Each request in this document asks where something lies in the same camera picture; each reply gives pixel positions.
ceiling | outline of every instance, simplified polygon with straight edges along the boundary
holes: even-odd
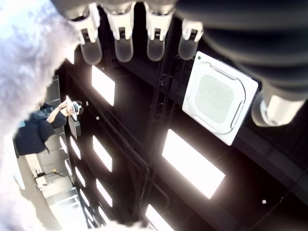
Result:
[[[65,134],[72,169],[77,167],[86,182],[83,187],[75,179],[90,207],[82,204],[97,223],[103,222],[98,206],[110,219],[128,224],[146,221],[144,210],[150,203],[176,231],[308,230],[308,104],[291,124],[278,128],[257,127],[248,113],[233,145],[227,146],[181,110],[193,60],[179,61],[168,91],[180,20],[175,18],[170,27],[163,60],[152,62],[146,54],[145,10],[137,3],[134,57],[120,63],[102,11],[101,16],[103,59],[97,67],[116,83],[114,106],[92,87],[91,66],[84,62],[80,48],[75,52],[75,64],[65,62],[57,71],[62,100],[69,95],[85,107],[78,117],[81,136],[76,140],[81,160],[69,145],[68,126]],[[233,66],[204,41],[198,51]],[[211,199],[161,158],[168,128],[226,175]],[[112,157],[112,172],[94,152],[93,135]],[[98,192],[96,179],[109,192],[113,207]]]

white fur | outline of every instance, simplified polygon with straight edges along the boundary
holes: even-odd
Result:
[[[0,18],[0,231],[44,231],[8,175],[3,142],[42,99],[66,49],[78,40],[49,0],[0,0]],[[140,229],[112,223],[104,230]]]

light fixture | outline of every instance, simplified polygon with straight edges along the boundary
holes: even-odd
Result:
[[[91,215],[91,213],[87,210],[87,208],[84,208],[85,209],[85,211],[86,211],[86,214],[88,215],[88,217],[90,218],[90,220],[91,221],[94,221],[93,220],[93,217],[92,217],[92,215]]]
[[[75,51],[72,49],[67,49],[66,58],[71,62],[71,64],[74,64],[75,63]]]
[[[107,215],[104,213],[104,211],[102,210],[102,208],[100,206],[98,206],[98,212],[100,213],[101,217],[104,219],[104,221],[107,224],[110,223],[109,218],[107,217]]]
[[[83,200],[86,202],[87,206],[90,206],[89,200],[87,199],[86,195],[83,193],[82,190],[80,190],[80,195],[83,198]]]
[[[93,136],[93,149],[106,168],[112,172],[112,158],[95,136]]]
[[[116,84],[96,66],[92,66],[92,86],[111,106],[114,106]]]
[[[88,223],[91,226],[91,229],[95,229],[94,225],[92,224],[92,222],[88,219]]]
[[[70,137],[70,140],[71,140],[71,145],[72,145],[76,155],[78,156],[79,160],[81,160],[80,150],[78,149],[73,137]]]
[[[72,174],[71,167],[68,164],[68,159],[64,160],[64,162],[65,162],[65,167],[66,167],[68,173],[72,176],[73,174]]]
[[[100,191],[101,195],[106,200],[106,202],[110,205],[110,207],[112,207],[112,198],[110,197],[110,195],[108,194],[108,192],[102,186],[102,184],[100,183],[100,181],[98,179],[96,179],[96,187],[97,187],[98,191]]]
[[[156,212],[152,205],[148,205],[146,217],[155,226],[157,231],[174,231],[170,225]]]
[[[83,185],[83,187],[86,186],[86,182],[85,180],[83,179],[81,173],[79,172],[78,168],[75,167],[75,171],[76,171],[76,175],[78,176],[78,179],[80,180],[81,184]]]
[[[64,141],[63,141],[61,136],[60,136],[60,144],[61,144],[63,150],[65,151],[65,153],[67,154],[67,148],[66,148],[66,145],[65,145],[65,143],[64,143]]]
[[[170,129],[163,157],[208,199],[225,177],[225,174]]]
[[[198,51],[182,109],[231,145],[257,88],[258,83],[249,76]]]

rectangular light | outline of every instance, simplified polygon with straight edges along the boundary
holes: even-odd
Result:
[[[92,224],[92,222],[88,219],[88,223],[89,223],[89,225],[91,226],[91,229],[95,229],[95,227],[94,227],[94,225]]]
[[[151,205],[148,206],[145,215],[158,231],[174,231]]]
[[[94,221],[91,213],[87,210],[87,208],[85,208],[85,211],[86,211],[86,214],[88,215],[88,217],[90,218],[90,220]]]
[[[225,174],[170,129],[163,157],[208,199],[225,177]]]
[[[112,158],[95,136],[93,136],[93,149],[106,168],[112,172]]]
[[[110,223],[109,218],[107,217],[107,215],[104,213],[104,211],[102,210],[100,206],[98,206],[98,212],[100,213],[100,215],[102,216],[102,218],[107,224]]]
[[[98,179],[96,179],[96,187],[98,191],[100,191],[106,202],[110,205],[110,207],[112,207],[112,198],[110,197],[110,195],[108,194],[108,192],[105,190],[105,188],[102,186],[102,184]]]
[[[90,206],[89,200],[87,199],[86,195],[83,193],[82,190],[80,190],[80,195],[83,198],[83,200],[86,202],[87,206]]]
[[[72,175],[73,175],[73,174],[72,174],[72,170],[71,170],[71,168],[70,168],[70,166],[69,166],[69,164],[68,164],[67,161],[68,161],[68,160],[64,160],[64,162],[65,162],[65,167],[66,167],[68,173],[72,176]]]
[[[92,66],[92,86],[111,106],[114,106],[116,84],[96,66]]]
[[[67,148],[66,148],[66,145],[65,145],[65,143],[64,143],[64,141],[63,141],[61,136],[60,136],[60,144],[61,144],[63,150],[65,151],[65,153],[67,154]]]
[[[70,137],[70,140],[71,140],[71,145],[72,145],[76,155],[78,156],[79,160],[81,160],[80,150],[78,149],[73,137]]]
[[[83,179],[81,173],[79,172],[78,168],[75,167],[75,171],[76,171],[76,175],[78,176],[78,179],[80,180],[81,184],[83,185],[83,187],[86,186],[86,182],[85,180]]]

ceiling lamp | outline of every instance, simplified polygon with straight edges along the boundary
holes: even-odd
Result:
[[[151,205],[148,206],[145,215],[157,231],[174,231]]]
[[[106,202],[110,205],[110,207],[112,207],[112,198],[108,194],[108,192],[105,190],[105,188],[102,186],[102,184],[100,183],[98,179],[96,179],[96,186],[97,186],[98,191],[100,191],[101,195],[106,200]]]
[[[225,177],[225,174],[171,129],[168,130],[163,157],[208,199]]]
[[[81,160],[80,150],[78,149],[74,139],[72,137],[70,137],[70,140],[71,140],[71,145],[72,145],[76,155],[78,156],[79,160]]]
[[[112,158],[95,136],[93,136],[93,149],[106,168],[112,172]]]
[[[96,66],[92,66],[92,86],[111,106],[114,106],[116,84]]]
[[[80,195],[83,198],[83,200],[86,202],[87,206],[90,206],[89,200],[87,199],[86,195],[83,193],[82,190],[80,190]]]
[[[75,171],[76,171],[76,175],[77,175],[78,179],[80,180],[81,184],[83,185],[83,187],[85,187],[85,186],[86,186],[86,182],[85,182],[85,180],[83,179],[83,177],[82,177],[82,175],[81,175],[81,173],[79,172],[79,170],[78,170],[77,167],[75,167]]]

